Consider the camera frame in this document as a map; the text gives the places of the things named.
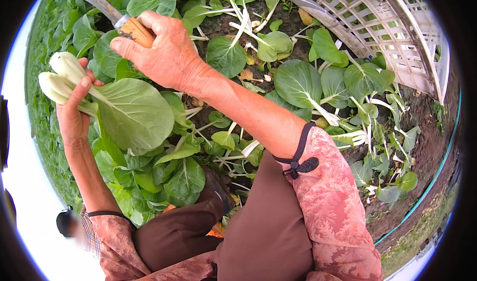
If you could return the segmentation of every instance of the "hand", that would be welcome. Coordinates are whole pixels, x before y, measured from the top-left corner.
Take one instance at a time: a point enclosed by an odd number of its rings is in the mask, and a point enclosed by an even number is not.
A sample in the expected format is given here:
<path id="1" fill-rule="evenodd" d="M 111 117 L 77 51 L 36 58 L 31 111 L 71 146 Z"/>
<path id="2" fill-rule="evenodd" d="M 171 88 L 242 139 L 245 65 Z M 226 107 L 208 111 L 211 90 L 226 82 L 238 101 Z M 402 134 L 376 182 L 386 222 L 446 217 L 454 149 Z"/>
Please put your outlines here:
<path id="1" fill-rule="evenodd" d="M 111 50 L 132 61 L 136 69 L 165 88 L 189 94 L 200 91 L 196 77 L 215 70 L 199 57 L 182 22 L 151 11 L 143 12 L 137 20 L 156 34 L 152 48 L 118 37 L 111 41 Z"/>
<path id="2" fill-rule="evenodd" d="M 83 67 L 88 64 L 87 58 L 78 60 Z M 78 111 L 78 105 L 81 100 L 88 94 L 91 85 L 103 86 L 104 83 L 96 79 L 92 70 L 86 70 L 86 77 L 81 79 L 80 83 L 76 85 L 71 97 L 65 105 L 56 104 L 56 115 L 60 125 L 60 132 L 63 137 L 63 144 L 65 148 L 82 148 L 89 146 L 88 144 L 88 129 L 90 125 L 89 116 L 83 112 Z"/>

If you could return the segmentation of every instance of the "wooden knife handle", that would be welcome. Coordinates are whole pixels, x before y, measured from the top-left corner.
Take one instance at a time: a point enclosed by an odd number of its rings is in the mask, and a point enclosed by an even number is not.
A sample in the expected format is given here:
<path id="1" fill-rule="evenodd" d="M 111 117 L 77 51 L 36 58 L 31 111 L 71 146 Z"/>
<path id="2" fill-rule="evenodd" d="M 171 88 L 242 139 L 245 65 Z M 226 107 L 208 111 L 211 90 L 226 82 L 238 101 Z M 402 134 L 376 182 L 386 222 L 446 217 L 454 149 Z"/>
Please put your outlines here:
<path id="1" fill-rule="evenodd" d="M 144 48 L 152 48 L 155 39 L 134 17 L 131 17 L 126 23 L 124 23 L 119 29 L 119 34 L 123 37 L 134 40 Z"/>

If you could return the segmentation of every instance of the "plaid shirt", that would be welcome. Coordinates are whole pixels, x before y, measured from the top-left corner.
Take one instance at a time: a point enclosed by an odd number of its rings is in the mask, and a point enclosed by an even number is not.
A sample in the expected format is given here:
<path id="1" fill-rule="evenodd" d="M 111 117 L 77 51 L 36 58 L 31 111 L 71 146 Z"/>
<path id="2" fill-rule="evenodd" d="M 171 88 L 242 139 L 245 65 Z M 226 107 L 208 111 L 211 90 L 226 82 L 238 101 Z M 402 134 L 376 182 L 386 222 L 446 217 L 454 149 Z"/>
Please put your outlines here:
<path id="1" fill-rule="evenodd" d="M 88 217 L 88 213 L 84 210 L 80 212 L 80 219 L 81 219 L 81 234 L 82 237 L 80 239 L 81 247 L 91 252 L 96 258 L 100 258 L 101 251 L 103 250 L 103 243 L 98 240 L 94 230 L 92 228 L 92 223 L 90 218 Z"/>

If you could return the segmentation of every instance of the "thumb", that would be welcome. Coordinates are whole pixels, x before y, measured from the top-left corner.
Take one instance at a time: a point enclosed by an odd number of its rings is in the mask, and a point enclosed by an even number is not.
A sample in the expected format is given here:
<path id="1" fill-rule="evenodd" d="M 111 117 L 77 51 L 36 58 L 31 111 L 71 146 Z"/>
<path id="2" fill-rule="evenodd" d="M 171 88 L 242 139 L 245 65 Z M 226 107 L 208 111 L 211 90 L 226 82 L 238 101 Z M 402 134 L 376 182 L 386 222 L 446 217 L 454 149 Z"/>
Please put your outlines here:
<path id="1" fill-rule="evenodd" d="M 83 77 L 80 80 L 80 83 L 76 85 L 75 89 L 71 93 L 70 98 L 68 99 L 68 106 L 75 107 L 75 109 L 78 107 L 78 105 L 81 103 L 81 100 L 88 94 L 89 89 L 91 88 L 91 78 L 86 76 Z"/>
<path id="2" fill-rule="evenodd" d="M 140 57 L 145 53 L 145 48 L 143 46 L 134 42 L 132 39 L 122 37 L 112 39 L 109 46 L 112 51 L 115 51 L 117 54 L 121 55 L 122 58 L 126 58 L 133 63 L 140 61 Z"/>

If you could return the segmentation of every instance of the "black hat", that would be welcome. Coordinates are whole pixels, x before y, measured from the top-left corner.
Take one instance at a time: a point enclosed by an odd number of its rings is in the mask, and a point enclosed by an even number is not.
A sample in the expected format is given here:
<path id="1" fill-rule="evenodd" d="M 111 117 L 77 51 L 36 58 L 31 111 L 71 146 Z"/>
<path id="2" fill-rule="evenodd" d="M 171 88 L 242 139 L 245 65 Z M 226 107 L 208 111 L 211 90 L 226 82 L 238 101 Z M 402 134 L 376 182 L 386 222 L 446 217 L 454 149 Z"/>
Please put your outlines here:
<path id="1" fill-rule="evenodd" d="M 71 221 L 74 220 L 73 216 L 73 211 L 69 210 L 66 212 L 59 213 L 56 217 L 56 226 L 58 228 L 58 231 L 63 234 L 64 237 L 73 237 L 73 235 L 68 233 Z"/>

